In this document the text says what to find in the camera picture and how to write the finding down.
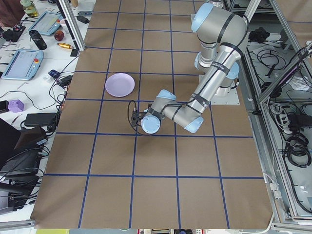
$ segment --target blue tape grid line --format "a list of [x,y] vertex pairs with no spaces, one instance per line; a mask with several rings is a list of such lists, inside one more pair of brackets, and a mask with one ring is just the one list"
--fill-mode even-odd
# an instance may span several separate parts
[[[69,135],[110,135],[110,136],[133,136],[135,137],[135,134],[131,133],[73,133],[73,132],[57,132],[56,134],[69,134]],[[210,136],[210,135],[161,135],[161,134],[155,134],[150,137],[196,137],[196,138],[251,138],[252,136]]]
[[[110,50],[107,47],[95,47],[95,46],[86,46],[86,48],[100,49],[100,50]],[[130,50],[130,51],[151,51],[151,52],[180,52],[180,53],[198,53],[198,51],[187,51],[187,50],[149,50],[149,49],[125,49],[125,48],[114,48],[113,50]]]
[[220,176],[220,185],[221,185],[221,192],[222,192],[222,199],[223,199],[223,206],[224,206],[226,224],[228,226],[228,229],[230,229],[229,216],[228,216],[228,211],[227,211],[227,207],[226,207],[226,200],[225,200],[225,195],[224,195],[224,187],[223,187],[223,182],[222,182],[220,160],[219,160],[219,155],[218,155],[218,147],[217,147],[217,142],[216,142],[216,137],[215,137],[214,116],[213,116],[211,104],[209,104],[209,109],[210,109],[210,113],[211,113],[211,123],[212,123],[212,127],[213,127],[213,135],[214,135],[214,147],[215,147],[216,160],[217,160],[219,176]]
[[[75,71],[75,72],[87,72],[87,73],[120,73],[124,71],[113,71],[113,72],[104,72],[104,71]],[[127,72],[128,74],[140,74],[140,72]],[[143,75],[172,75],[173,73],[147,73],[147,72],[141,72]],[[198,76],[198,74],[184,74],[184,73],[179,73],[179,74],[173,74],[175,76]]]
[[[171,70],[172,70],[172,89],[173,94],[175,90],[175,76],[174,76],[174,55],[173,55],[173,37],[172,37],[172,20],[171,20],[171,1],[169,1],[169,14],[170,14],[170,52],[171,52]],[[176,204],[177,204],[177,220],[179,229],[181,229],[181,212],[180,212],[180,192],[179,192],[179,171],[178,171],[178,158],[177,158],[177,141],[176,141],[176,123],[174,123],[175,130],[175,175],[176,175]]]
[[82,176],[82,177],[126,177],[126,178],[186,178],[186,179],[263,179],[260,176],[198,176],[198,175],[109,175],[109,174],[62,174],[45,173],[45,176]]
[[[121,7],[121,0],[119,0],[119,10],[118,11],[120,11],[120,7]],[[113,45],[114,45],[114,40],[115,40],[115,36],[116,36],[116,28],[117,28],[118,17],[119,17],[119,13],[117,14],[117,20],[116,20],[115,31],[114,31],[113,41],[112,41],[112,47],[111,47],[111,52],[110,52],[108,65],[107,65],[107,71],[109,71],[109,65],[110,65],[110,61],[111,61],[111,58],[112,58],[112,51],[113,51]],[[104,93],[105,93],[105,88],[103,88],[102,99],[104,99]],[[88,191],[89,177],[90,177],[92,160],[93,160],[93,155],[94,155],[94,150],[95,150],[95,144],[96,144],[96,141],[97,141],[97,133],[98,133],[98,127],[99,127],[99,122],[100,122],[100,117],[101,117],[101,112],[102,112],[102,106],[103,106],[103,100],[101,101],[100,110],[99,110],[98,118],[97,118],[97,127],[96,127],[95,137],[94,137],[94,141],[93,141],[92,151],[91,151],[91,157],[90,157],[90,162],[89,162],[89,169],[88,169],[86,185],[85,185],[84,194],[83,194],[83,200],[82,200],[82,205],[81,205],[81,211],[80,211],[80,218],[79,218],[78,228],[81,228],[81,223],[82,223],[84,204],[85,204],[86,195],[87,195],[87,191]]]
[[287,23],[312,23],[312,22],[287,21]]
[[[143,29],[145,27],[145,13],[146,13],[146,0],[144,1],[144,15],[143,15]],[[140,57],[140,73],[139,73],[139,84],[137,99],[140,100],[140,88],[141,88],[141,72],[142,72],[142,57],[143,57],[143,44],[144,44],[144,31],[142,32],[142,43],[141,43],[141,57]],[[140,102],[137,103],[137,109],[140,109]],[[134,188],[134,175],[135,175],[135,164],[136,164],[136,153],[137,153],[137,132],[135,137],[134,153],[133,153],[133,165],[132,165],[132,178],[131,178],[131,195],[130,195],[130,214],[129,214],[129,228],[132,226],[132,204],[133,204],[133,188]]]
[[[113,29],[113,28],[95,28],[90,27],[88,29]],[[149,31],[149,32],[171,32],[169,30],[160,30],[160,29],[129,29],[129,28],[118,28],[117,30],[123,30],[123,31]],[[192,31],[172,31],[173,33],[193,33]]]
[[[116,11],[94,11],[93,13],[115,13]],[[189,16],[189,14],[165,14],[165,13],[142,13],[142,12],[120,12],[120,14],[131,14],[131,15],[158,15],[158,16]]]

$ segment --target black cable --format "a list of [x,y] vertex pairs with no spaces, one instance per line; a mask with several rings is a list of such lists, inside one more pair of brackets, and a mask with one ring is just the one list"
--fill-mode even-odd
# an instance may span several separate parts
[[257,81],[258,81],[258,84],[259,84],[259,86],[261,86],[262,84],[260,84],[260,81],[259,81],[259,80],[261,80],[263,83],[265,83],[265,81],[258,75],[257,70],[256,70],[256,68],[255,68],[255,66],[254,66],[254,63],[252,62],[252,57],[251,57],[251,55],[250,55],[250,51],[249,51],[248,47],[247,47],[246,49],[247,49],[247,52],[248,52],[249,59],[250,59],[250,61],[251,61],[251,65],[252,65],[252,67],[253,67],[253,71],[254,71],[256,77],[258,78],[258,80],[257,80]]
[[32,198],[37,197],[37,195],[31,196],[31,195],[24,195],[24,194],[17,194],[17,193],[10,193],[10,194],[11,195],[7,195],[7,196],[0,195],[0,197],[14,197],[14,198],[25,198],[25,197],[27,197],[27,199],[32,199]]
[[288,81],[292,80],[295,73],[299,69],[300,62],[298,64],[295,64],[288,74],[285,74],[285,76],[281,79],[280,83],[275,86],[275,88],[272,90],[271,95],[278,92],[278,90],[282,89],[285,85],[288,84]]
[[23,123],[25,122],[25,120],[24,121],[22,121],[20,124],[19,124],[19,126],[20,126],[20,129],[23,129],[24,127],[23,127]]
[[2,95],[0,98],[3,98],[3,97],[4,97],[5,95],[7,95],[8,93],[22,93],[22,94],[25,94],[25,96],[31,101],[32,105],[33,105],[36,109],[38,109],[38,110],[45,110],[45,109],[47,109],[47,108],[49,108],[49,107],[55,105],[55,103],[53,103],[52,105],[49,105],[49,106],[47,106],[47,107],[39,108],[39,107],[35,106],[34,101],[28,96],[28,94],[25,93],[25,92],[23,92],[23,91],[8,91],[8,92],[6,92],[4,95]]
[[46,149],[46,151],[48,151],[49,153],[51,152],[51,151],[49,150],[49,148],[46,147],[45,145],[44,145],[43,147],[44,147],[44,149]]
[[312,92],[307,91],[307,90],[295,90],[295,89],[290,89],[290,90],[287,90],[287,91],[286,91],[286,95],[288,96],[288,98],[294,103],[294,105],[297,107],[297,109],[300,110],[300,113],[303,114],[303,112],[301,111],[301,108],[299,108],[299,107],[296,105],[295,101],[294,101],[294,100],[290,97],[290,95],[288,94],[289,91],[300,91],[300,92],[307,92],[307,93],[312,93]]
[[31,17],[31,16],[27,16],[27,17],[25,17],[25,20],[27,20],[28,18],[32,18],[32,19],[38,19],[38,18],[36,18],[36,17]]
[[73,61],[75,61],[75,59],[77,59],[78,57],[79,57],[79,55],[76,56],[73,60],[71,60],[70,63],[68,63],[60,73],[63,73],[63,72],[65,71],[65,69],[66,69]]
[[292,60],[297,56],[299,55],[303,50],[305,50],[308,46],[305,46],[305,47],[302,47],[300,50],[298,50],[293,56],[292,58],[289,60],[289,62],[286,64],[285,67],[287,67],[291,62]]
[[68,75],[68,76],[64,76],[64,77],[60,77],[56,80],[57,85],[59,85],[60,87],[62,87],[63,89],[66,89],[68,85],[70,85],[71,81],[72,81],[73,75]]
[[292,105],[292,106],[294,106],[298,111],[299,111],[299,113],[301,113],[301,114],[303,114],[303,112],[302,112],[302,110],[295,104],[295,102],[294,101],[275,101],[275,103],[285,103],[285,104],[290,104],[290,105]]
[[282,48],[282,47],[283,47],[282,45],[281,45],[281,46],[270,45],[270,46],[273,46],[274,48]]
[[36,21],[34,21],[34,20],[22,19],[22,20],[19,22],[19,24],[22,25],[23,22],[25,22],[25,21],[27,21],[27,22],[32,22],[32,23],[36,22]]
[[31,151],[31,150],[41,150],[41,151],[45,151],[45,152],[47,153],[46,156],[49,156],[49,152],[47,152],[45,149],[42,149],[42,148],[32,148],[32,149],[26,149],[26,150],[24,150],[24,151],[22,151],[22,152],[20,152],[20,153],[18,153],[18,154],[16,154],[16,155],[10,157],[6,162],[9,162],[9,161],[15,159],[16,157],[18,157],[18,156],[20,156],[20,155],[22,155],[22,154],[24,154],[24,153],[26,153],[26,152],[28,152],[28,151]]
[[[263,53],[262,55],[259,55],[261,52],[264,52],[264,51],[268,51],[269,53]],[[284,62],[284,65],[281,67],[281,68],[274,68],[275,71],[279,71],[279,70],[283,70],[284,67],[286,66],[286,61],[283,57],[279,56],[279,55],[275,55],[275,54],[272,54],[272,52],[275,52],[277,53],[275,50],[271,50],[271,49],[265,49],[265,50],[260,50],[256,56],[257,56],[257,59],[260,63],[262,63],[263,65],[265,65],[266,67],[268,68],[272,68],[273,66],[277,66],[280,64],[280,59]],[[277,64],[275,65],[269,65],[269,64],[266,64],[262,59],[265,59],[265,58],[276,58],[277,59]]]
[[303,109],[303,108],[307,108],[307,106],[312,106],[312,103],[306,103],[306,104],[303,104],[301,107],[300,107],[300,110],[301,110],[301,112],[303,113],[303,114],[307,114],[306,112],[305,112],[305,110]]
[[22,162],[24,162],[24,160],[22,160],[23,158],[21,158],[20,160],[19,160],[19,163],[17,164],[17,162],[18,161],[16,161],[15,163],[14,163],[14,165],[12,166],[12,168],[9,170],[9,171],[6,171],[6,172],[1,172],[0,171],[0,173],[2,174],[2,173],[5,173],[1,178],[0,178],[0,180],[2,180],[3,178],[5,178],[10,172],[15,172],[15,171],[19,171],[19,170],[25,170],[25,169],[18,169],[18,170],[14,170],[15,168],[17,168]]
[[309,86],[310,88],[312,88],[312,86],[311,86],[311,85],[312,85],[312,81],[308,80],[308,79],[302,74],[301,69],[299,70],[299,73],[301,74],[301,77],[302,77],[303,81],[305,82],[305,84],[306,84],[307,86]]
[[24,207],[24,206],[26,206],[26,205],[33,205],[33,204],[35,203],[35,201],[36,201],[36,200],[33,200],[33,201],[30,201],[30,202],[28,202],[28,203],[26,203],[26,204],[24,204],[24,205],[15,206],[14,208],[20,208],[20,207]]
[[60,120],[60,116],[62,114],[62,108],[63,108],[64,102],[66,100],[66,97],[67,97],[67,92],[64,95],[63,94],[58,95],[58,97],[56,98],[56,101],[58,102],[57,112],[56,112],[54,118],[51,120],[50,124],[47,126],[47,132],[50,133],[47,135],[47,137],[50,137],[51,135],[53,135],[57,129],[57,126],[58,126],[59,120]]
[[41,171],[41,173],[44,175],[44,172],[42,169],[37,168],[37,167],[26,167],[26,168],[21,168],[21,169],[17,169],[17,170],[10,170],[10,171],[0,171],[0,173],[10,173],[10,172],[17,172],[17,171],[24,171],[24,170],[28,170],[28,169],[35,169],[35,170],[39,170]]
[[[286,157],[292,165],[296,167],[300,167],[300,168],[306,168],[307,166],[311,165],[312,158],[311,158],[309,149],[307,147],[304,147],[302,145],[291,146],[289,143],[287,143],[285,151],[286,151]],[[297,156],[297,157],[307,156],[308,160],[304,164],[299,164],[294,161],[293,156]]]
[[135,128],[134,128],[134,126],[132,126],[132,123],[131,123],[131,121],[130,121],[130,119],[129,119],[129,111],[130,111],[130,105],[131,105],[131,103],[134,103],[134,105],[135,105],[135,111],[137,111],[137,103],[134,101],[134,100],[131,100],[131,101],[129,101],[129,103],[128,103],[128,107],[127,107],[127,119],[128,119],[128,122],[129,122],[129,124],[130,124],[130,126],[131,126],[131,128],[137,133],[137,134],[139,134],[139,135],[141,135],[141,136],[151,136],[151,135],[154,135],[154,134],[143,134],[143,133],[140,133],[138,130],[136,130]]
[[292,186],[292,193],[294,195],[294,198],[297,202],[297,204],[305,211],[305,212],[308,212],[310,214],[312,214],[312,211],[311,211],[311,208],[310,209],[307,209],[306,207],[304,207],[301,203],[301,201],[299,200],[298,198],[298,194],[297,194],[297,191],[295,189],[295,184],[293,182],[293,178],[292,178],[292,175],[290,174],[290,170],[288,168],[288,165],[287,165],[287,162],[286,162],[286,157],[284,156],[284,151],[283,151],[283,161],[284,161],[284,165],[285,165],[285,168],[286,168],[286,172],[287,172],[287,175],[288,175],[288,178],[291,182],[291,186]]
[[62,73],[75,73],[75,72],[68,72],[68,71],[60,72],[60,74],[62,74]]
[[41,181],[37,181],[36,183],[33,183],[35,182],[36,180],[39,180],[40,178],[34,178],[32,180],[29,180],[27,182],[25,181],[20,181],[20,180],[16,180],[15,181],[15,184],[17,184],[17,186],[25,186],[25,185],[37,185],[37,184],[41,184]]

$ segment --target aluminum frame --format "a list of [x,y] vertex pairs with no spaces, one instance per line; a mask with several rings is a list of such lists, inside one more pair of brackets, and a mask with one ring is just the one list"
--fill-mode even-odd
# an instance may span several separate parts
[[[224,0],[226,6],[228,7],[228,10],[231,12],[245,12],[244,9],[241,8],[234,8],[236,0]],[[273,14],[274,10],[272,9],[256,9],[257,13],[269,13],[269,14]]]
[[86,44],[83,40],[81,32],[79,30],[76,18],[72,11],[71,5],[69,4],[68,0],[57,0],[58,7],[61,11],[61,14],[65,18],[65,23],[68,27],[69,33],[72,37],[72,40],[75,44],[76,49],[83,51],[86,47]]
[[[283,14],[281,13],[277,3],[275,2],[275,0],[270,0],[270,2],[272,3],[272,6],[275,9],[276,14],[277,14],[279,20],[281,21],[282,26],[283,26],[286,34],[289,36],[290,41],[292,42],[292,44],[294,46],[294,49],[296,51],[298,51],[301,47],[298,44],[296,37],[294,36],[293,32],[291,31],[291,29],[287,25],[287,22],[283,16]],[[283,185],[284,185],[283,189],[285,189],[285,192],[287,195],[287,198],[283,197],[282,203],[277,202],[277,200],[274,200],[275,206],[273,206],[273,211],[275,213],[275,208],[276,208],[277,216],[275,215],[275,218],[278,218],[278,219],[276,220],[275,223],[273,223],[273,229],[281,230],[281,231],[300,232],[300,233],[312,233],[312,226],[310,226],[311,225],[310,220],[312,220],[312,217],[299,216],[299,212],[297,210],[297,205],[296,205],[295,197],[293,195],[293,190],[291,187],[290,179],[288,178],[286,167],[285,167],[284,162],[282,161],[282,158],[280,156],[281,152],[278,148],[276,139],[275,139],[274,134],[273,134],[274,129],[271,126],[271,123],[270,123],[271,117],[269,115],[269,110],[268,110],[268,107],[266,105],[266,101],[268,101],[268,98],[269,98],[271,91],[281,81],[282,77],[288,73],[289,68],[293,67],[299,61],[299,59],[298,59],[298,57],[294,58],[293,62],[288,66],[287,71],[284,71],[283,74],[281,74],[275,80],[275,82],[273,82],[267,88],[267,90],[263,93],[261,93],[260,87],[259,87],[258,82],[257,82],[256,74],[253,70],[250,58],[247,55],[247,53],[244,54],[244,60],[245,60],[246,66],[249,70],[249,74],[251,76],[251,82],[252,82],[252,86],[254,88],[254,100],[256,101],[259,109],[262,112],[261,118],[263,119],[263,122],[261,123],[261,120],[259,118],[252,117],[252,125],[256,126],[256,128],[259,130],[261,130],[260,126],[262,126],[262,128],[264,127],[266,129],[265,135],[268,136],[268,138],[267,138],[268,140],[264,138],[265,139],[264,141],[269,142],[269,145],[271,145],[271,147],[272,147],[272,156],[274,157],[274,159],[278,165],[278,168],[280,170],[279,176],[281,177],[281,180],[282,180]],[[309,72],[311,69],[310,64],[305,62],[305,68]],[[257,136],[258,134],[259,133],[255,134],[256,135],[256,141],[259,141],[259,137]],[[264,158],[264,162],[262,161],[262,163],[265,163],[265,164],[268,163],[267,159]],[[289,217],[285,213],[285,209],[283,207],[283,204],[286,204],[287,206],[289,206],[291,217]]]
[[32,228],[35,226],[35,221],[32,219],[24,221],[0,222],[0,231],[15,230],[20,228]]

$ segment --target metal rack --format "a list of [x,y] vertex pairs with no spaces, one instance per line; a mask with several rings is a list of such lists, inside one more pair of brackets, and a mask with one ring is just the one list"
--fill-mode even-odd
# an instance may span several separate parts
[[[244,13],[250,0],[224,0],[228,11]],[[256,13],[274,14],[273,8],[267,0],[262,0],[256,10]]]
[[[291,42],[294,52],[301,49],[294,33],[288,26],[282,12],[279,9],[278,4],[275,0],[270,0],[274,11],[276,12],[288,38]],[[253,129],[257,129],[255,131],[255,139],[259,150],[259,156],[261,161],[261,166],[264,172],[274,175],[279,184],[278,188],[272,188],[272,182],[270,179],[266,178],[267,189],[270,195],[271,204],[273,207],[273,212],[275,216],[275,222],[273,223],[273,228],[276,230],[287,230],[293,232],[301,232],[301,233],[311,233],[312,231],[312,214],[308,214],[304,210],[300,208],[297,204],[295,195],[293,192],[292,183],[288,176],[287,168],[285,166],[284,161],[282,160],[281,150],[282,150],[282,140],[279,135],[279,131],[277,130],[275,124],[272,121],[272,118],[269,114],[269,109],[267,106],[267,101],[269,99],[269,95],[271,91],[279,84],[283,76],[288,72],[284,71],[282,74],[279,74],[278,77],[272,82],[272,84],[266,89],[266,91],[262,92],[261,87],[258,81],[258,71],[255,71],[253,68],[253,58],[250,56],[248,52],[244,54],[243,61],[241,66],[244,67],[244,71],[242,71],[242,77],[244,79],[244,83],[246,86],[242,87],[243,93],[247,94],[245,97],[245,103],[247,109],[249,109],[250,113],[250,121]],[[298,60],[296,58],[293,59],[292,63],[289,65],[290,67],[293,64],[296,64]],[[311,80],[311,65],[305,61],[304,62],[304,73]],[[277,98],[277,100],[289,101],[286,92],[289,90],[289,85],[287,84],[283,90],[282,95]],[[306,102],[311,102],[311,93],[292,96],[291,101],[302,104]],[[308,130],[304,132],[306,137],[310,140],[310,144],[308,145],[309,151],[312,151],[312,130]],[[298,179],[298,188],[300,188],[300,184],[308,183],[312,187],[312,180],[305,179],[308,175],[312,174],[312,168],[306,168],[306,170],[300,170],[296,167],[291,167],[288,165],[289,170],[292,170],[292,174],[296,179]],[[307,204],[306,197],[302,200],[303,203]]]

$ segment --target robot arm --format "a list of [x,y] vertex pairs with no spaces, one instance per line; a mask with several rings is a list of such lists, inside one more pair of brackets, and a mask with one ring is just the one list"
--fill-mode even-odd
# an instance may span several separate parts
[[219,53],[187,103],[176,102],[175,95],[167,90],[160,91],[141,120],[141,126],[146,133],[157,132],[165,117],[195,133],[204,120],[201,114],[209,106],[217,89],[232,82],[226,76],[235,61],[242,57],[247,46],[247,25],[244,19],[205,3],[194,18],[192,30],[197,32],[201,42],[219,42]]

